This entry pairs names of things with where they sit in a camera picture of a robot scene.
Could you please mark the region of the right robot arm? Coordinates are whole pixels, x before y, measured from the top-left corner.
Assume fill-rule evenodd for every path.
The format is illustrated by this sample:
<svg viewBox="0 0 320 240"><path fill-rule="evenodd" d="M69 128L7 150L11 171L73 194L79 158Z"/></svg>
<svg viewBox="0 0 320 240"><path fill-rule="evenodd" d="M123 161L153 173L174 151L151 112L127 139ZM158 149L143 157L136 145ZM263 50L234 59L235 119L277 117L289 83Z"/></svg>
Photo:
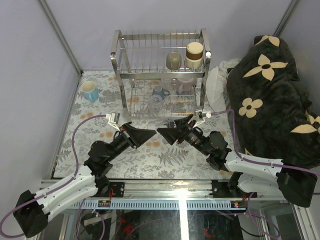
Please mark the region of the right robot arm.
<svg viewBox="0 0 320 240"><path fill-rule="evenodd" d="M283 197L304 208L311 205L318 173L293 157L263 158L240 153L236 148L230 149L218 131L204 136L199 126L213 115L211 111L200 111L176 120L174 127L159 127L157 132L170 145L189 143L207 157L206 161L213 169L233 172L227 188L233 197L257 193L268 197Z"/></svg>

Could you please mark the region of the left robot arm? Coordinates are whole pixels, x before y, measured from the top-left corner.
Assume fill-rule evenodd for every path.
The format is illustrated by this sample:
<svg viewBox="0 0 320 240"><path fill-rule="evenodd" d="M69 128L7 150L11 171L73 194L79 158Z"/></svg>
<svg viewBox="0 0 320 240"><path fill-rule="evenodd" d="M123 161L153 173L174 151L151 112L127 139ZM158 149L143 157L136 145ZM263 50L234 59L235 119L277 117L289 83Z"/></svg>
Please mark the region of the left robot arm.
<svg viewBox="0 0 320 240"><path fill-rule="evenodd" d="M129 147L139 148L156 133L152 129L139 129L125 123L119 127L112 142L97 140L91 145L89 158L75 174L36 193L23 192L13 212L23 235L27 238L36 236L59 213L83 199L95 195L108 197L110 181L106 174L112 168L111 161Z"/></svg>

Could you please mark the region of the grey-blue textured mug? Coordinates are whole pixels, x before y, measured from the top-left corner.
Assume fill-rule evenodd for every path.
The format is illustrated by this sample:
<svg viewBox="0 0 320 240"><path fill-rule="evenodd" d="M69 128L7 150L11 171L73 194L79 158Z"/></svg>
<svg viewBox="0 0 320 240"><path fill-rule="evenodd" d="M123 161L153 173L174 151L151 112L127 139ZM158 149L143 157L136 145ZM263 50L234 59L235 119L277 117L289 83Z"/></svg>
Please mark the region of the grey-blue textured mug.
<svg viewBox="0 0 320 240"><path fill-rule="evenodd" d="M164 89L161 85L155 85L152 90L152 95L159 95L163 100L170 95L167 89Z"/></svg>

